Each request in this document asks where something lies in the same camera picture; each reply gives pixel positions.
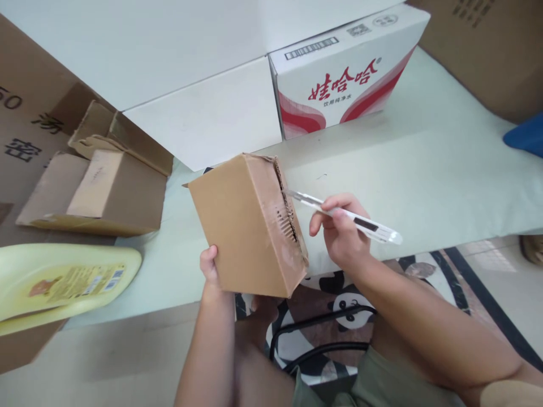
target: tiled floor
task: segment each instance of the tiled floor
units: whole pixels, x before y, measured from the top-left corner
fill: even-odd
[[[509,236],[460,251],[543,357],[543,269]],[[198,304],[62,331],[31,365],[0,376],[0,405],[171,407]]]

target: hand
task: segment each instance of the hand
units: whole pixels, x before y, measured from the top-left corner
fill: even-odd
[[[326,211],[337,207],[369,218],[368,213],[352,194],[342,193],[328,197],[321,205]],[[332,217],[315,212],[309,222],[309,235],[316,236],[321,225],[324,228],[324,242],[328,255],[343,271],[353,273],[370,258],[368,237],[356,228],[355,222],[343,210],[334,211]]]
[[[217,286],[220,289],[219,276],[217,274],[217,268],[215,267],[215,257],[217,256],[217,253],[218,250],[215,245],[204,250],[200,255],[200,270],[204,273],[206,284]]]

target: yellow plastic bottle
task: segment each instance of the yellow plastic bottle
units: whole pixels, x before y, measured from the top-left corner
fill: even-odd
[[[109,304],[140,265],[141,254],[132,248],[56,243],[0,248],[0,336]]]

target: rug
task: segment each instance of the rug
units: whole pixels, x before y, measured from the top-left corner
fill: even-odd
[[[543,371],[543,361],[500,308],[457,248],[422,253],[385,262],[396,272],[412,275],[432,285],[443,298],[509,341],[533,366]],[[236,317],[250,314],[250,297],[236,294]],[[282,326],[307,320],[353,305],[370,305],[343,271],[306,278],[292,297],[279,306],[279,318],[266,334],[269,350],[273,334]],[[275,362],[280,368],[301,354],[323,344],[343,341],[370,342],[374,315],[361,311],[303,328],[279,337]],[[342,350],[312,357],[300,365],[303,380],[311,385],[357,373],[363,351]]]

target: table surface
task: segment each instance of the table surface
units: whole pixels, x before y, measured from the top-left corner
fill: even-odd
[[[441,65],[417,48],[383,112],[259,151],[277,155],[289,187],[325,198],[354,193],[403,244],[372,244],[398,258],[543,227],[543,160],[507,147],[513,127],[488,112]],[[142,252],[132,284],[111,304],[73,317],[68,328],[198,301],[207,242],[182,184],[200,176],[180,162],[168,180],[161,229],[119,246]],[[338,269],[322,234],[309,237],[310,208],[295,203],[309,274]]]

